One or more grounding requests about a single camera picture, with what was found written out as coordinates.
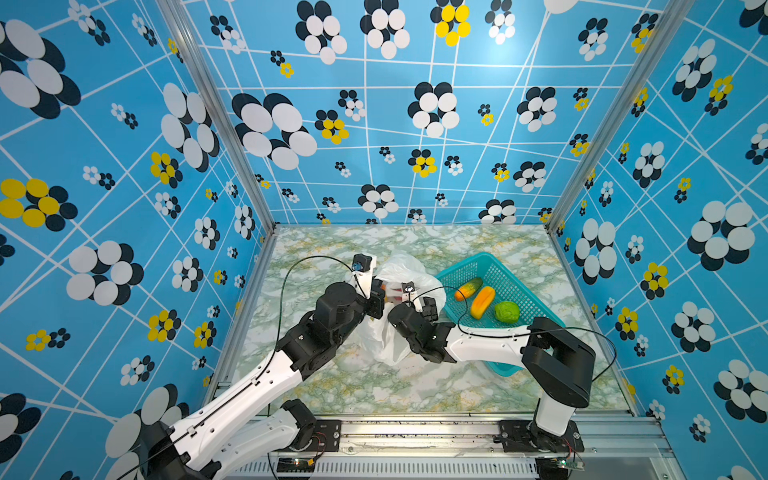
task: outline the plastic bag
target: plastic bag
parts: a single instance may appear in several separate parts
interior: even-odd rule
[[[388,284],[388,292],[392,292],[392,288],[399,289],[400,283],[406,282],[413,282],[418,293],[442,286],[439,280],[427,274],[421,262],[401,250],[392,252],[386,263],[376,272],[376,278]],[[442,310],[445,306],[445,290],[438,289],[427,295],[435,299],[438,311]],[[395,327],[387,320],[389,312],[397,303],[400,302],[387,302],[382,318],[368,316],[355,329],[358,343],[375,360],[389,366],[394,366],[411,353],[408,341],[397,333]]]

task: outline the wire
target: wire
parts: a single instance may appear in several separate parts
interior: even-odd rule
[[[580,326],[563,326],[563,327],[560,327],[560,328],[557,328],[557,329],[544,330],[544,331],[541,331],[541,332],[518,333],[518,334],[515,334],[515,335],[506,335],[506,336],[480,335],[478,333],[468,332],[468,331],[466,331],[466,330],[464,330],[462,328],[461,321],[462,321],[462,318],[464,318],[464,315],[466,315],[469,312],[469,302],[467,301],[467,297],[464,295],[464,293],[461,290],[459,290],[458,288],[454,287],[454,286],[447,286],[447,285],[436,286],[435,288],[427,290],[424,293],[420,293],[415,299],[413,299],[413,301],[416,301],[416,299],[418,299],[421,295],[425,295],[425,294],[427,294],[429,292],[432,292],[434,290],[440,290],[441,288],[449,288],[449,289],[452,289],[452,290],[456,290],[457,292],[459,292],[464,297],[464,306],[465,306],[464,313],[462,313],[458,317],[458,319],[456,320],[456,326],[458,327],[458,331],[461,332],[461,333],[464,333],[466,335],[478,336],[480,338],[485,338],[485,339],[511,339],[511,338],[515,338],[515,337],[518,337],[518,336],[541,335],[542,333],[560,332],[562,330],[583,330],[585,332],[591,332],[591,333],[594,333],[595,335],[599,335],[599,336],[603,337],[604,339],[606,339],[608,341],[608,343],[611,344],[611,347],[614,349],[614,358],[611,360],[610,363],[608,363],[608,366],[605,367],[605,369],[603,369],[602,372],[598,373],[592,379],[592,382],[594,382],[595,380],[599,379],[604,373],[606,373],[614,365],[614,363],[616,363],[616,357],[618,357],[618,350],[616,350],[616,344],[613,343],[611,341],[611,339],[609,339],[608,337],[606,337],[602,333],[595,332],[592,329],[585,329],[585,328],[580,327]]]
[[[357,276],[354,274],[355,270],[353,270],[353,269],[352,269],[352,267],[350,267],[349,265],[347,265],[347,264],[346,264],[345,262],[343,262],[342,260],[339,260],[338,258],[329,257],[329,256],[327,256],[327,255],[311,255],[311,256],[309,256],[309,257],[304,257],[303,259],[301,259],[301,260],[298,260],[298,261],[297,261],[297,262],[295,262],[293,265],[291,265],[291,266],[290,266],[290,268],[288,269],[288,271],[286,272],[286,275],[285,275],[285,277],[283,278],[283,286],[280,288],[280,310],[279,310],[279,312],[278,312],[278,315],[277,315],[277,334],[276,334],[276,336],[275,336],[275,346],[274,346],[274,348],[272,348],[272,355],[270,356],[270,359],[269,359],[269,360],[267,360],[267,362],[266,362],[266,365],[265,365],[265,366],[264,366],[264,368],[261,370],[261,372],[259,373],[259,375],[257,375],[257,376],[256,376],[256,378],[255,378],[255,379],[253,379],[251,382],[249,382],[247,385],[245,385],[245,386],[243,387],[243,389],[242,389],[242,390],[240,390],[239,392],[237,392],[237,393],[235,393],[234,395],[232,395],[232,396],[231,396],[231,397],[230,397],[228,400],[226,400],[224,403],[222,403],[221,405],[219,405],[218,407],[216,407],[216,408],[215,408],[215,409],[214,409],[212,412],[210,412],[210,413],[209,413],[209,414],[208,414],[208,415],[207,415],[207,416],[206,416],[204,419],[200,420],[200,421],[199,421],[199,422],[198,422],[198,423],[197,423],[197,424],[196,424],[196,425],[195,425],[193,428],[195,428],[195,429],[196,429],[197,427],[199,427],[199,426],[203,425],[203,424],[205,423],[205,421],[206,421],[206,420],[208,420],[208,419],[209,419],[209,418],[210,418],[210,417],[211,417],[213,414],[215,414],[216,412],[218,412],[219,410],[221,410],[223,407],[227,406],[227,403],[231,402],[231,401],[232,401],[232,400],[234,400],[234,399],[235,399],[235,398],[236,398],[236,397],[237,397],[239,394],[241,394],[241,393],[245,392],[245,391],[246,391],[246,389],[248,389],[249,387],[251,387],[251,386],[253,386],[254,384],[256,384],[256,383],[257,383],[257,380],[258,380],[259,378],[261,378],[261,376],[262,376],[262,375],[263,375],[263,374],[264,374],[264,373],[265,373],[265,372],[266,372],[266,371],[269,369],[269,367],[270,367],[270,364],[272,363],[272,360],[275,358],[275,353],[276,353],[276,348],[277,348],[277,342],[279,342],[279,341],[280,341],[280,327],[281,327],[281,326],[282,326],[282,324],[283,324],[283,294],[285,293],[285,289],[286,289],[286,281],[288,280],[288,275],[290,275],[290,273],[291,273],[291,270],[293,270],[293,268],[294,268],[296,265],[298,265],[299,263],[302,263],[304,260],[309,260],[309,259],[312,259],[312,258],[328,258],[328,259],[331,259],[331,260],[335,260],[336,262],[339,262],[339,263],[341,263],[343,266],[345,266],[345,267],[346,267],[346,268],[347,268],[347,269],[348,269],[348,270],[349,270],[349,271],[352,273],[352,277],[355,279],[355,281],[357,282],[357,286],[358,286],[358,288],[360,288],[360,291],[362,292],[362,287],[360,286],[360,281],[357,279]],[[130,474],[131,472],[133,472],[133,471],[135,471],[135,470],[138,470],[138,469],[139,469],[139,468],[140,468],[142,465],[146,465],[146,464],[147,464],[147,463],[148,463],[148,462],[149,462],[151,459],[155,458],[156,456],[158,456],[159,454],[161,454],[162,452],[164,452],[166,449],[168,449],[168,448],[170,448],[171,446],[175,445],[177,442],[179,442],[181,439],[183,439],[183,438],[184,438],[184,437],[186,437],[187,435],[189,435],[189,432],[185,432],[185,433],[184,433],[182,436],[180,436],[178,439],[176,439],[176,440],[172,441],[170,444],[166,445],[166,446],[165,446],[164,448],[162,448],[160,451],[158,451],[158,452],[154,453],[152,456],[150,456],[149,458],[147,458],[146,460],[144,460],[142,463],[140,463],[139,465],[136,465],[135,467],[131,468],[130,470],[128,470],[127,472],[125,472],[123,475],[120,475],[119,477],[117,477],[115,480],[121,480],[121,479],[123,479],[123,478],[124,478],[126,475]],[[269,454],[269,452],[266,454],[266,460],[267,460],[267,461],[270,463],[270,470],[272,470],[272,475],[275,477],[275,480],[279,480],[279,479],[277,478],[277,475],[275,475],[275,471],[272,469],[272,462],[270,461],[270,454]]]

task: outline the teal plastic basket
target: teal plastic basket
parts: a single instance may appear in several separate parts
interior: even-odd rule
[[[530,325],[533,323],[533,319],[537,316],[546,316],[550,320],[556,322],[560,326],[565,324],[556,316],[552,310],[547,308],[546,305],[531,292],[520,281],[509,268],[504,266],[496,257],[490,253],[478,253],[473,257],[469,257],[457,263],[454,266],[446,268],[442,272],[436,275],[436,278],[442,282],[445,286],[453,286],[459,288],[469,280],[479,276],[483,280],[483,286],[490,286],[496,290],[496,297],[493,299],[491,306],[485,311],[480,320],[475,320],[469,315],[469,312],[462,317],[462,326],[474,326],[484,328],[508,328],[510,326]],[[448,318],[453,320],[454,323],[458,322],[458,318],[466,311],[466,305],[464,301],[457,302],[455,297],[455,290],[445,289],[445,295],[447,297],[445,301],[445,313]],[[472,308],[472,301],[475,296],[471,296],[467,299],[469,307]],[[495,307],[500,302],[515,302],[520,306],[520,320],[509,325],[507,323],[499,322],[495,318]],[[509,365],[507,363],[486,362],[488,366],[501,376],[511,376],[518,370],[521,370],[519,366]]]

